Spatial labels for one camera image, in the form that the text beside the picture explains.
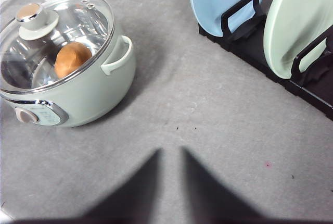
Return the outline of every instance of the dish rack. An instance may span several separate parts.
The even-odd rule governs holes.
[[[254,16],[231,33],[228,26],[229,17],[250,2],[253,2]],[[221,15],[223,37],[207,33],[200,25],[199,33],[257,68],[269,79],[281,84],[287,91],[304,99],[333,120],[333,26],[295,57],[291,78],[282,79],[271,71],[265,59],[263,37],[266,17],[259,0],[240,0]],[[301,72],[299,69],[301,60],[325,39],[327,47],[324,52],[305,72]]]

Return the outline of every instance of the gray countertop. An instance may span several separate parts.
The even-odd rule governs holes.
[[[9,0],[2,27],[42,1]],[[333,220],[332,121],[200,36],[189,0],[106,1],[135,46],[133,85],[114,110],[77,128],[24,125],[2,100],[5,212],[79,216],[161,147],[152,223],[190,223],[180,152],[188,146],[261,214]]]

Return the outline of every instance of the red spot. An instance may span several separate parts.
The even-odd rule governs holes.
[[[269,161],[266,161],[265,162],[265,167],[271,168],[272,167],[272,163],[270,163]]]

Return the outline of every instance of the mint green plate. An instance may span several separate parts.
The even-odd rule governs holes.
[[[333,24],[333,0],[273,0],[264,32],[268,65],[279,77],[289,79],[294,58]],[[325,41],[306,55],[301,72],[318,59]]]

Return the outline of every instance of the brown egg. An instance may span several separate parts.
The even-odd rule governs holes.
[[[92,53],[82,43],[71,42],[65,45],[58,53],[54,70],[58,78],[63,78],[84,64]]]

